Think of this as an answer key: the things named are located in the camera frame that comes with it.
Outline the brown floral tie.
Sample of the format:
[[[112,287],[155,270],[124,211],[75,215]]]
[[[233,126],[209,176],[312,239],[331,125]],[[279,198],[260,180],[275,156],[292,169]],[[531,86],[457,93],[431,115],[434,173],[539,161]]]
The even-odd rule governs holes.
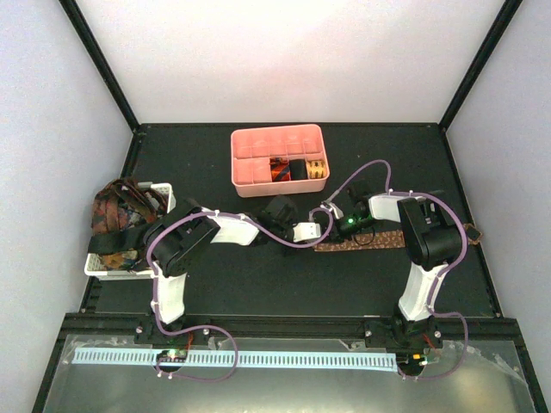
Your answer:
[[[319,243],[313,249],[316,252],[342,252],[353,250],[395,250],[406,246],[401,230],[382,231],[371,234],[359,234],[342,243]]]

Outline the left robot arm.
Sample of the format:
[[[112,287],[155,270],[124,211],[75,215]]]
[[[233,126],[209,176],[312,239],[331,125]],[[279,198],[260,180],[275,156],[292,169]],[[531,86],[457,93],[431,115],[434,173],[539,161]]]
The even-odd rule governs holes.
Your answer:
[[[285,195],[277,195],[257,213],[245,216],[255,222],[251,225],[242,219],[220,215],[207,216],[208,209],[193,199],[156,221],[145,232],[143,243],[145,258],[153,262],[152,270],[158,281],[152,310],[159,316],[154,332],[166,343],[178,342],[184,334],[184,287],[186,277],[201,254],[212,243],[232,243],[239,246],[266,244],[271,237],[259,230],[268,230],[288,242],[294,240],[294,227],[299,224],[296,205]],[[178,220],[202,213],[163,235]]]

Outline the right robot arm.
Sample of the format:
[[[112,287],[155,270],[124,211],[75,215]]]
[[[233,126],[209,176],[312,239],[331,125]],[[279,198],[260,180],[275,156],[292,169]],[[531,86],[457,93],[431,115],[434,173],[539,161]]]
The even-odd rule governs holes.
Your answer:
[[[406,288],[395,307],[391,334],[410,347],[430,329],[434,305],[445,276],[467,252],[464,227],[443,201],[433,194],[395,192],[357,196],[355,211],[345,215],[329,198],[324,202],[335,217],[336,239],[353,238],[376,220],[400,224],[411,267]]]

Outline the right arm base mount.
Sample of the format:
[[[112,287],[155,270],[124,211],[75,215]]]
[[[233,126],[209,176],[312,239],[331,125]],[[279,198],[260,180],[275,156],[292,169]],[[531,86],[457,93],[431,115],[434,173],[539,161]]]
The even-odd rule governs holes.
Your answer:
[[[417,378],[443,348],[432,317],[406,321],[402,316],[381,317],[364,324],[367,348],[384,348],[396,356],[400,373]]]

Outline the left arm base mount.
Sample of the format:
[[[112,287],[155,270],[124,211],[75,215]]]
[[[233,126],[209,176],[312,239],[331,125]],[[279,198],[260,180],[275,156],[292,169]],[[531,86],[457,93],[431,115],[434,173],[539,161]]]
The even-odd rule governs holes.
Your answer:
[[[154,363],[159,365],[161,371],[173,373],[189,358],[190,351],[194,347],[206,346],[213,333],[214,330],[211,327],[203,326],[183,334],[166,334],[158,327],[156,318],[150,315],[139,320],[133,342],[159,349],[160,352],[156,355]]]

